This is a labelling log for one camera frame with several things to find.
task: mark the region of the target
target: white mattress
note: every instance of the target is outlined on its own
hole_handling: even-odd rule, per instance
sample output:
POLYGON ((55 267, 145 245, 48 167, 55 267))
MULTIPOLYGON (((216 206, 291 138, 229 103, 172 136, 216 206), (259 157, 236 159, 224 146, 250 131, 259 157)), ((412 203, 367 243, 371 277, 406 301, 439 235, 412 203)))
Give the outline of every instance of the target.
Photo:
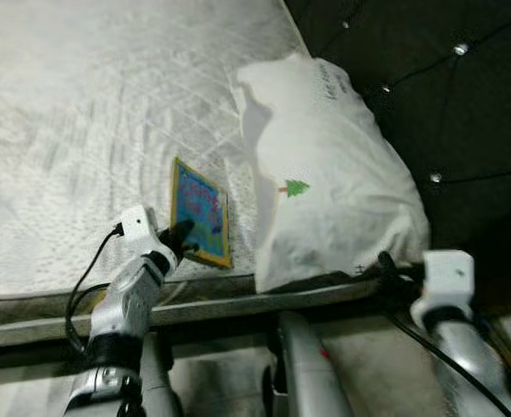
MULTIPOLYGON (((175 156, 229 191, 226 273, 255 205, 229 75, 304 50, 279 0, 0 0, 0 298, 71 288, 129 206, 169 222, 175 156)), ((129 254, 111 243, 89 283, 129 254)))

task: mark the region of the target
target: pillow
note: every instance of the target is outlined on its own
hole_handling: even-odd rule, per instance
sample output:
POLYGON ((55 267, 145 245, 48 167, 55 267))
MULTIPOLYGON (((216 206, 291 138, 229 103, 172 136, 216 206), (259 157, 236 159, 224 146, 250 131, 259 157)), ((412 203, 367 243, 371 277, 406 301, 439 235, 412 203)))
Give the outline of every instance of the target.
POLYGON ((333 271, 354 276, 387 250, 428 248, 428 220, 404 162, 346 72, 294 54, 238 70, 233 88, 257 205, 255 286, 333 271))

